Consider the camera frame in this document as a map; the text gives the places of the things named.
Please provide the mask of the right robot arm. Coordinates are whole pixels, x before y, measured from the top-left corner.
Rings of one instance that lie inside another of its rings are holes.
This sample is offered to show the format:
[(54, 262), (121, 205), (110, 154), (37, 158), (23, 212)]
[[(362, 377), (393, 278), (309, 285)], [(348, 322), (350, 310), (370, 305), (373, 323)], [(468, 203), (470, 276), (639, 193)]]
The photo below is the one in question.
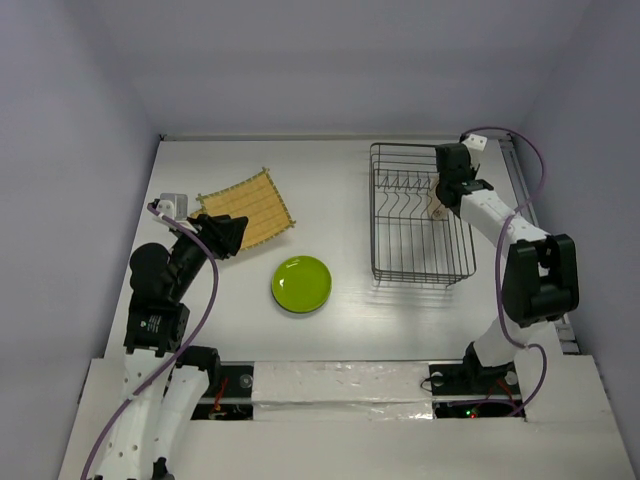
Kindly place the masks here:
[(516, 355), (533, 348), (538, 324), (553, 322), (579, 304), (574, 240), (552, 235), (510, 208), (479, 178), (487, 140), (470, 135), (436, 146), (436, 197), (447, 210), (480, 232), (495, 248), (497, 317), (467, 347), (459, 364), (432, 368), (440, 395), (479, 395), (512, 368)]

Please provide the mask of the square bamboo tray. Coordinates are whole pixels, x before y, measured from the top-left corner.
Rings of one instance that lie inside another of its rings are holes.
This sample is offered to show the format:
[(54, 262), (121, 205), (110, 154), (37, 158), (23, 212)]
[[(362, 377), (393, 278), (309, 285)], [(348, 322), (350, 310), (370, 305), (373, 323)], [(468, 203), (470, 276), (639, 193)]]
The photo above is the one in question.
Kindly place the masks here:
[(196, 200), (207, 215), (249, 219), (241, 250), (262, 245), (295, 226), (267, 168), (231, 187), (198, 195)]

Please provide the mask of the green plate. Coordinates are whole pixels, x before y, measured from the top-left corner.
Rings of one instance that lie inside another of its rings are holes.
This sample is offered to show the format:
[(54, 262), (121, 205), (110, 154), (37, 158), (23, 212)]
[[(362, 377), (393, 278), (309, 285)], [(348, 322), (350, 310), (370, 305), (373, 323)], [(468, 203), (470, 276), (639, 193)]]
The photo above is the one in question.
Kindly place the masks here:
[(284, 310), (308, 314), (327, 302), (332, 291), (329, 268), (318, 258), (299, 255), (284, 260), (274, 271), (271, 294)]

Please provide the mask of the rounded bamboo tray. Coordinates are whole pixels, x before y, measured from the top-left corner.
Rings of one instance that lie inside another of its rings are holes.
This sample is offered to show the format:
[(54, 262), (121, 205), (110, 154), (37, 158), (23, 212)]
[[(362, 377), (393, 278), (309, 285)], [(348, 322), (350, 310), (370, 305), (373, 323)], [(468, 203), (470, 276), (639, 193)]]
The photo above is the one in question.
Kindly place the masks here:
[(207, 212), (203, 209), (197, 210), (189, 215), (189, 219), (197, 219), (200, 215), (206, 215)]

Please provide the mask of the cream patterned plate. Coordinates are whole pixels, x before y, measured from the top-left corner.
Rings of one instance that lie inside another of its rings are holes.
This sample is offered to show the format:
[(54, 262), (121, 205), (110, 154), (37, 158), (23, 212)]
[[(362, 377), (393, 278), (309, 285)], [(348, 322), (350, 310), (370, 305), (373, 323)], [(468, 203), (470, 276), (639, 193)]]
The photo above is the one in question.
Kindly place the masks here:
[(429, 180), (427, 189), (427, 214), (431, 220), (443, 220), (447, 217), (449, 210), (437, 197), (437, 186), (439, 184), (439, 176), (435, 175)]

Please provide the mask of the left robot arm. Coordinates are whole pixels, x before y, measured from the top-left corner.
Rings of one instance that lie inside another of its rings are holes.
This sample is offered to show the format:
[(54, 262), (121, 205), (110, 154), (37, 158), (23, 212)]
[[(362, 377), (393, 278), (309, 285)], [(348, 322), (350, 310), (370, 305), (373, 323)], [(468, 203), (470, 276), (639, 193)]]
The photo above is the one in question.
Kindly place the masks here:
[(178, 221), (150, 209), (176, 237), (172, 248), (146, 243), (131, 255), (120, 404), (98, 434), (84, 479), (170, 479), (172, 458), (203, 395), (223, 390), (219, 353), (194, 345), (197, 323), (182, 299), (206, 263), (236, 255), (249, 220), (209, 216)]

